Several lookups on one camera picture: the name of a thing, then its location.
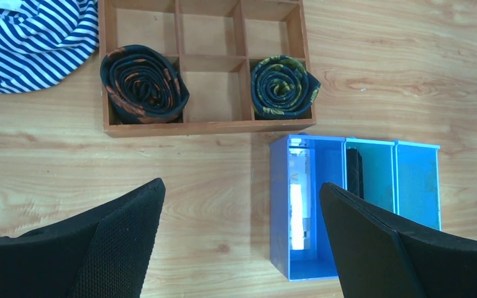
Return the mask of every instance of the light blue bin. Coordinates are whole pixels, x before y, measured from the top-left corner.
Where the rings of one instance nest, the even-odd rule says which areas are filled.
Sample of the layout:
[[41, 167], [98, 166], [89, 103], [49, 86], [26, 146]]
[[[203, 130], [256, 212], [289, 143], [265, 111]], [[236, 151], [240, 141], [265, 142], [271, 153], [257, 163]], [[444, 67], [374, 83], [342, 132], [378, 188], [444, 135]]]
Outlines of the light blue bin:
[[348, 148], [361, 154], [366, 201], [440, 229], [438, 146], [288, 135], [270, 144], [270, 259], [290, 281], [338, 277], [319, 191], [347, 188]]

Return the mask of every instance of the rolled tie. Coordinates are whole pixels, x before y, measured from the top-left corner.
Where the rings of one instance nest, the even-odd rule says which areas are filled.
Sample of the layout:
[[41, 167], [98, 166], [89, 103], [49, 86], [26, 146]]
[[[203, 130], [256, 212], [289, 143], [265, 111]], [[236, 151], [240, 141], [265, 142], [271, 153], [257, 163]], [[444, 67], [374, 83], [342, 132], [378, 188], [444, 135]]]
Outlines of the rolled tie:
[[100, 75], [123, 124], [172, 122], [189, 99], [189, 91], [173, 65], [142, 45], [108, 53], [101, 62]]
[[266, 120], [297, 119], [308, 111], [319, 93], [320, 82], [290, 56], [273, 56], [252, 71], [255, 113]]

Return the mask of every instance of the striped shirt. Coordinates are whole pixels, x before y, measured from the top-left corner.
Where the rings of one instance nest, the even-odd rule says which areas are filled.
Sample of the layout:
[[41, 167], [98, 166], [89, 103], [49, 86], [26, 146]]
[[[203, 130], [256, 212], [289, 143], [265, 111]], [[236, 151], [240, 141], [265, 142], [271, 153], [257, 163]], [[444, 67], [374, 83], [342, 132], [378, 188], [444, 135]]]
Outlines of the striped shirt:
[[58, 84], [98, 47], [97, 0], [23, 0], [0, 9], [0, 93]]

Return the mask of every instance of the wooden tray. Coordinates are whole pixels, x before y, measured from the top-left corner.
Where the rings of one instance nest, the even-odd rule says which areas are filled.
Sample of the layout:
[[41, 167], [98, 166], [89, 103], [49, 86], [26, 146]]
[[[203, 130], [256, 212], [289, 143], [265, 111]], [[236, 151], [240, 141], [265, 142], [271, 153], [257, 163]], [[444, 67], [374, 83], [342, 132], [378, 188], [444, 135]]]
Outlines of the wooden tray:
[[102, 90], [104, 131], [112, 137], [302, 130], [302, 119], [256, 120], [251, 69], [290, 55], [309, 69], [302, 0], [99, 0], [100, 55], [146, 45], [181, 71], [189, 102], [179, 123], [124, 125]]

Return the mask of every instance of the striped cloth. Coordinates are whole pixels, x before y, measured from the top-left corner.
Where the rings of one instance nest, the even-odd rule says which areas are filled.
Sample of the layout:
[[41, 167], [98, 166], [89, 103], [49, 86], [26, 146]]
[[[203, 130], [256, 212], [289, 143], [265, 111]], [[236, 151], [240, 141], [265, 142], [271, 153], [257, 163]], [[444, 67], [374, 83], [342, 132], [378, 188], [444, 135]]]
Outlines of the striped cloth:
[[0, 9], [0, 93], [58, 84], [98, 47], [97, 0], [23, 0]]

